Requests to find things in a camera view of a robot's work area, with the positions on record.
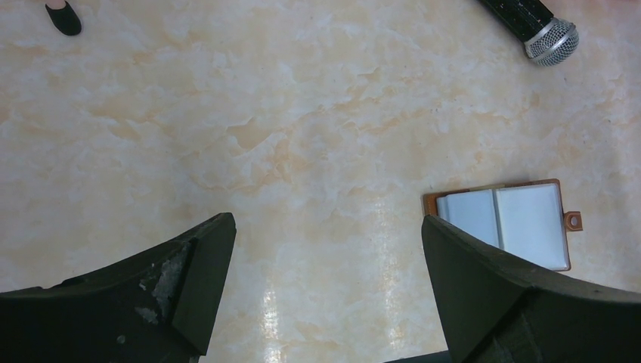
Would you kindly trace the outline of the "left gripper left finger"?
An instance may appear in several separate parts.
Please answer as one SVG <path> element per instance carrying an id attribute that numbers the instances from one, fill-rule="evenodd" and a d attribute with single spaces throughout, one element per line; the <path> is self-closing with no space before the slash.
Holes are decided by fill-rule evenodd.
<path id="1" fill-rule="evenodd" d="M 1 295 L 3 362 L 197 362 L 209 349 L 237 234 L 220 213 L 49 288 Z"/>

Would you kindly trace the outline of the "brown leather card holder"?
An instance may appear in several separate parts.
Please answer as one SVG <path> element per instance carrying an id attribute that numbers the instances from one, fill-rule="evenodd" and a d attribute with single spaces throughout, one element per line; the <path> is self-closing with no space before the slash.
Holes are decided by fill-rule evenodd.
<path id="1" fill-rule="evenodd" d="M 557 178 L 424 194 L 423 212 L 486 244 L 552 271 L 570 271 L 567 234 L 583 230 L 565 211 Z"/>

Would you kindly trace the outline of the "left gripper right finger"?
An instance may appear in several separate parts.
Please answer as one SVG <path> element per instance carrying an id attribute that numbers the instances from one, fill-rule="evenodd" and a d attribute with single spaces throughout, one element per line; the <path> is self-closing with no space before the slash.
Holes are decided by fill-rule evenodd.
<path id="1" fill-rule="evenodd" d="M 640 295 L 571 278 L 427 216 L 423 250 L 454 362 L 638 362 Z"/>

